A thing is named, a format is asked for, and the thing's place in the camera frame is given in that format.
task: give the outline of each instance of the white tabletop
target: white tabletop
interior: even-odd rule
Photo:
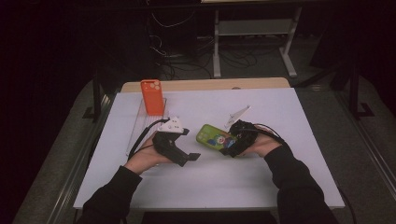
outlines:
[[[326,204],[344,207],[294,89],[165,91],[163,97],[170,115],[179,116],[184,128],[190,130],[177,139],[177,146],[186,153],[202,155],[184,167],[162,164],[143,173],[131,208],[199,211],[276,207],[277,188],[262,158],[225,157],[195,141],[204,124],[225,130],[229,115],[247,105],[251,108],[241,119],[275,129],[294,156],[308,166],[323,189]],[[125,151],[141,100],[139,92],[117,95],[74,207],[81,208],[127,161]]]

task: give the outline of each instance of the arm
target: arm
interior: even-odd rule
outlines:
[[[277,205],[280,223],[338,223],[324,202],[323,192],[309,169],[274,139],[259,134],[243,154],[254,152],[267,161],[279,188]]]
[[[119,224],[128,215],[132,196],[142,180],[140,175],[156,164],[170,162],[157,153],[152,136],[143,144],[143,149],[120,166],[113,178],[84,203],[78,224]]]

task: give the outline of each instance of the sleeve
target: sleeve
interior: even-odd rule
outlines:
[[[119,224],[128,215],[132,196],[141,180],[139,175],[120,166],[110,182],[84,203],[78,224]]]
[[[278,147],[264,159],[279,188],[277,206],[281,224],[338,223],[309,169],[288,148]]]

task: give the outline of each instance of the wire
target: wire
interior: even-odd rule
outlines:
[[[145,130],[140,134],[140,136],[137,138],[136,142],[134,143],[134,146],[131,148],[131,151],[129,152],[128,160],[132,158],[132,156],[135,154],[136,148],[140,145],[142,142],[143,138],[148,134],[149,130],[152,128],[152,126],[156,125],[157,123],[160,122],[166,122],[169,119],[158,119],[154,122],[152,122]]]
[[[156,49],[154,47],[149,47],[150,49],[153,49],[154,51],[156,51],[157,53],[159,53],[162,56],[166,56],[166,52],[160,49]]]
[[[205,49],[207,46],[211,45],[213,38],[211,36],[207,36],[205,39],[208,39],[208,42],[199,48],[199,52],[194,58],[185,55],[181,55],[177,58],[164,57],[164,62],[160,63],[160,66],[162,65],[162,72],[165,75],[165,78],[168,80],[173,80],[175,78],[180,79],[180,77],[176,75],[176,69],[181,71],[197,71],[202,69],[208,74],[209,78],[212,78],[212,74],[208,69],[206,69],[206,67],[211,62],[211,54],[205,60],[202,59],[202,57],[208,55],[209,52],[212,52],[212,50]],[[197,58],[201,59],[201,61],[204,61],[204,63],[200,64],[200,62],[197,62]]]
[[[220,49],[224,52],[220,52],[220,58],[230,65],[231,67],[235,68],[249,68],[258,63],[258,59],[256,56],[263,56],[269,53],[274,52],[275,50],[279,49],[285,42],[285,39],[280,38],[281,41],[276,43],[274,47],[265,51],[265,52],[258,52],[261,47],[263,47],[263,42],[258,43],[257,45],[252,46],[252,50],[249,51],[242,51],[239,50],[237,47],[231,46],[229,44],[222,44],[220,45]]]
[[[254,124],[254,125],[260,125],[260,126],[262,126],[262,127],[265,127],[265,128],[267,128],[267,129],[271,130],[271,132],[275,133],[278,137],[280,137],[280,135],[279,135],[274,129],[272,129],[270,126],[267,126],[267,125],[265,125],[265,124],[260,124],[260,123],[256,123],[256,124]]]
[[[160,46],[159,48],[161,48],[163,46],[163,41],[161,40],[161,38],[157,35],[150,35],[149,37],[157,37],[158,40],[160,40]]]
[[[357,220],[356,220],[356,215],[355,215],[355,211],[352,208],[352,204],[350,203],[349,199],[347,198],[347,195],[341,190],[340,187],[338,187],[338,190],[340,191],[341,196],[344,198],[344,200],[346,201],[347,206],[349,207],[349,211],[350,211],[350,215],[352,215],[352,220],[354,224],[357,224]]]
[[[143,150],[143,149],[145,149],[145,148],[152,147],[152,146],[154,146],[154,145],[151,144],[151,145],[146,146],[146,147],[141,147],[141,148],[139,148],[134,154],[136,154],[136,153],[137,153],[138,151],[140,151],[140,150]]]
[[[154,19],[159,25],[161,25],[161,27],[164,27],[164,28],[171,28],[171,27],[179,26],[179,25],[183,24],[184,22],[189,21],[194,15],[195,15],[195,11],[193,11],[190,14],[190,16],[188,18],[186,18],[184,21],[180,21],[180,22],[177,22],[177,23],[171,24],[171,25],[164,25],[160,21],[158,21],[158,19],[154,15],[154,13],[151,13],[152,19]]]
[[[198,47],[196,50],[196,57],[201,57],[204,54],[207,54],[209,51],[213,51],[213,49],[208,49],[210,47],[213,47],[214,45],[214,38],[213,36],[204,36],[204,37],[197,37],[197,39],[209,39],[207,43],[204,43],[201,47]],[[166,58],[170,59],[180,59],[180,58],[187,58],[188,56],[184,54],[171,54],[171,53],[166,53],[165,55]]]
[[[267,131],[260,130],[260,129],[240,129],[240,130],[238,130],[238,132],[253,132],[253,133],[261,133],[261,134],[267,135],[267,136],[273,138],[274,140],[276,140],[283,147],[285,147],[285,148],[287,148],[288,150],[291,151],[291,148],[289,147],[288,143],[285,140],[283,140],[283,138],[277,132],[275,132],[272,128],[270,128],[270,127],[268,127],[266,125],[263,125],[263,126],[269,128],[274,133],[269,133]]]

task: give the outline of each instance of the cable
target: cable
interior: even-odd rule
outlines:
[[[347,198],[347,195],[341,190],[340,187],[338,187],[338,190],[340,191],[341,196],[344,198],[344,200],[346,201],[347,206],[349,207],[349,211],[350,211],[350,215],[352,215],[352,220],[354,224],[357,224],[358,221],[356,220],[356,215],[355,215],[355,211],[352,208],[352,204],[350,203],[349,199]]]
[[[149,47],[149,48],[150,48],[150,49],[153,49],[154,51],[156,51],[157,53],[159,53],[159,54],[162,55],[163,57],[166,56],[166,52],[163,51],[163,50],[159,50],[159,49],[156,49],[156,48],[154,48],[154,47]]]
[[[274,140],[276,140],[283,147],[288,148],[291,151],[291,148],[289,147],[288,143],[285,140],[283,140],[283,138],[279,134],[277,134],[275,131],[274,131],[275,134],[269,133],[267,131],[260,130],[260,129],[239,129],[238,132],[253,132],[253,133],[261,133],[261,134],[267,135],[267,136],[273,138]]]
[[[149,130],[152,128],[152,126],[156,125],[157,123],[164,123],[170,119],[158,119],[154,122],[152,122],[145,130],[140,134],[140,136],[137,138],[136,142],[134,143],[134,146],[131,148],[131,151],[129,152],[128,160],[132,158],[132,156],[135,154],[136,148],[140,145],[142,142],[143,138],[148,134]]]
[[[202,55],[208,53],[209,51],[213,51],[213,49],[209,50],[207,48],[212,47],[214,45],[214,38],[212,36],[207,36],[207,37],[205,37],[205,39],[209,39],[209,41],[207,43],[204,43],[203,46],[199,47],[196,50],[196,57],[201,57]],[[169,58],[169,59],[179,59],[179,58],[186,58],[186,57],[189,57],[189,56],[188,55],[184,55],[184,54],[170,54],[170,53],[166,53],[165,57]]]
[[[259,48],[261,48],[263,46],[263,43],[260,42],[257,45],[252,46],[252,50],[249,51],[242,51],[242,50],[238,50],[236,47],[233,47],[231,45],[228,44],[222,44],[221,49],[222,50],[226,50],[226,52],[228,52],[229,54],[231,54],[231,56],[233,57],[233,59],[229,56],[227,56],[226,54],[224,54],[224,52],[219,53],[219,55],[221,56],[221,59],[227,63],[228,65],[235,67],[235,68],[248,68],[250,66],[253,66],[255,64],[257,64],[258,59],[256,56],[262,56],[262,55],[266,55],[269,53],[274,52],[275,50],[279,49],[279,47],[283,46],[285,40],[282,39],[279,43],[275,44],[275,46],[263,53],[258,53],[257,51],[259,50]],[[253,59],[253,62],[250,61],[248,59],[248,57],[251,57]]]
[[[161,38],[157,35],[150,35],[149,37],[157,37],[158,40],[160,40],[160,48],[163,46],[163,41],[161,40]]]
[[[267,126],[267,125],[265,125],[265,124],[260,124],[260,123],[256,123],[256,124],[254,124],[254,125],[260,125],[260,126],[262,126],[262,127],[265,127],[265,128],[267,128],[267,129],[271,130],[271,132],[275,133],[278,137],[280,137],[280,135],[279,135],[274,129],[272,129],[270,126]]]
[[[171,27],[174,27],[174,26],[179,26],[179,25],[183,24],[184,22],[189,21],[194,15],[195,15],[195,11],[193,11],[190,14],[190,16],[187,19],[185,19],[184,21],[180,21],[178,23],[171,24],[171,25],[164,25],[160,21],[158,21],[158,19],[154,15],[154,13],[151,13],[152,19],[154,19],[159,25],[161,25],[161,27],[164,27],[164,28],[171,28]]]
[[[208,53],[208,51],[205,52],[200,52],[200,54],[197,57],[202,57],[204,55],[206,55]],[[169,67],[170,69],[170,73],[164,71],[163,70],[163,74],[165,75],[165,77],[169,80],[173,80],[175,77],[179,78],[179,76],[176,75],[176,71],[175,69],[181,70],[181,71],[197,71],[197,70],[204,70],[208,75],[209,78],[212,78],[212,74],[210,73],[210,71],[208,69],[206,69],[206,67],[209,65],[209,63],[211,62],[211,57],[207,57],[207,59],[205,60],[205,63],[203,65],[201,64],[197,64],[197,63],[193,63],[196,62],[196,59],[188,59],[186,61],[182,61],[182,62],[174,62],[174,60],[172,61],[170,58],[165,58],[166,62],[161,63],[161,65]],[[188,65],[188,66],[193,66],[194,68],[183,68],[180,66],[175,66],[175,65]]]
[[[137,153],[138,151],[140,151],[140,150],[143,150],[143,149],[145,149],[145,148],[152,147],[152,146],[154,146],[154,145],[151,144],[151,145],[146,146],[146,147],[141,147],[141,148],[139,148],[134,154],[136,154],[136,153]]]

